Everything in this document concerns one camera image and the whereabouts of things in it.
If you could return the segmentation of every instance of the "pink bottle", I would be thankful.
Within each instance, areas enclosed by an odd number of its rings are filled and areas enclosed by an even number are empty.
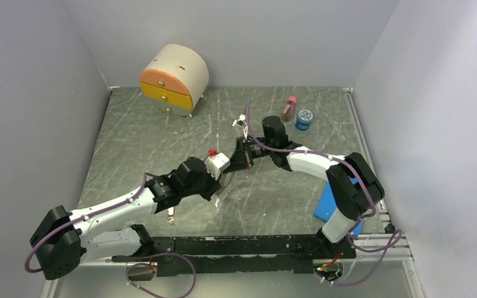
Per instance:
[[[297,104],[297,98],[295,96],[288,96],[288,101],[286,102],[286,107],[284,107],[283,112],[281,113],[282,121],[290,121],[295,110],[295,105]]]

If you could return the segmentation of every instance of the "white side wall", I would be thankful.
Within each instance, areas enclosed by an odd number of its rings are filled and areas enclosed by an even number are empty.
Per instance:
[[[65,0],[110,86],[138,86],[167,43],[217,86],[353,86],[398,0]]]
[[[400,1],[355,104],[427,297],[477,297],[477,1]]]
[[[30,236],[76,207],[108,95],[62,2],[0,0],[0,298],[39,297]]]

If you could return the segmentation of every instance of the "blue jar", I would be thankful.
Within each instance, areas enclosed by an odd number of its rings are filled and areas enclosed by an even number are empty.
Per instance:
[[[314,115],[310,110],[300,110],[296,117],[297,120],[295,121],[295,127],[298,130],[307,130],[310,127],[313,118]]]

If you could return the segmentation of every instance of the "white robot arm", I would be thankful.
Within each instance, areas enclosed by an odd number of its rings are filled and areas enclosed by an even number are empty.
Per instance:
[[[210,201],[222,188],[222,177],[230,172],[250,169],[254,159],[269,156],[273,163],[288,171],[300,171],[328,181],[337,204],[331,219],[316,234],[320,250],[328,255],[340,252],[344,236],[371,206],[358,183],[352,184],[344,164],[355,168],[372,200],[384,196],[383,188],[358,153],[330,158],[307,153],[308,148],[288,140],[279,117],[263,122],[264,137],[236,139],[235,152],[227,158],[212,152],[204,160],[190,157],[168,174],[153,176],[132,192],[96,206],[67,212],[53,208],[43,219],[30,244],[34,248],[25,268],[35,254],[46,279],[57,279],[80,263],[110,256],[148,256],[155,253],[153,239],[143,225],[119,231],[115,227],[138,217],[151,216],[180,203],[184,197],[200,195]],[[279,148],[280,152],[266,148]]]

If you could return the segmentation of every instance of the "gray marble surface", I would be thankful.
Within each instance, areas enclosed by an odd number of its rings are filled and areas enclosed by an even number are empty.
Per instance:
[[[309,109],[314,120],[302,132],[294,121],[286,124],[290,140],[336,155],[361,152],[353,117],[340,88],[215,87],[208,88],[188,119],[153,107],[139,88],[115,88],[98,136],[79,208],[89,207],[135,189],[142,173],[169,173],[189,156],[202,158],[208,149],[230,156],[235,137],[234,119],[252,100],[251,124],[261,135],[262,118],[280,115],[290,95],[296,110]],[[166,212],[133,219],[151,236],[273,235],[316,233],[323,221],[313,212],[325,182],[304,173],[277,168],[269,158],[256,160],[253,169],[237,172],[229,186],[211,202],[199,196],[181,201],[176,228]],[[363,227],[382,233],[380,222]]]

